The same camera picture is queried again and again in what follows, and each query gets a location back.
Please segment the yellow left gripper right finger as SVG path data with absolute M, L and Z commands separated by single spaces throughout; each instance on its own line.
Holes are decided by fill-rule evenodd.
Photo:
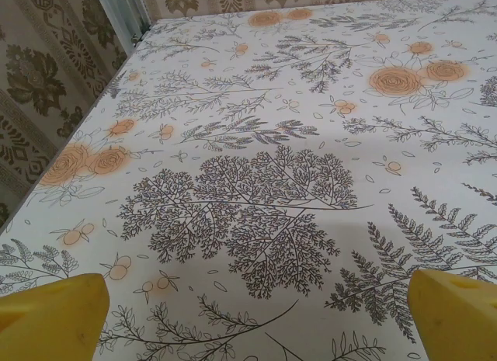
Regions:
M 429 361 L 497 361 L 497 284 L 418 270 L 410 311 Z

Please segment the aluminium frame post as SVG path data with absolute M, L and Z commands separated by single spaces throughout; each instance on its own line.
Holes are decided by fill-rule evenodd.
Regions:
M 99 0 L 127 55 L 151 27 L 144 0 Z

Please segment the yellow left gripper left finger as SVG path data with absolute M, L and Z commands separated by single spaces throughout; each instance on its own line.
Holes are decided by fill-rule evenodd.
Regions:
M 0 361 L 92 361 L 108 310 L 97 273 L 0 297 Z

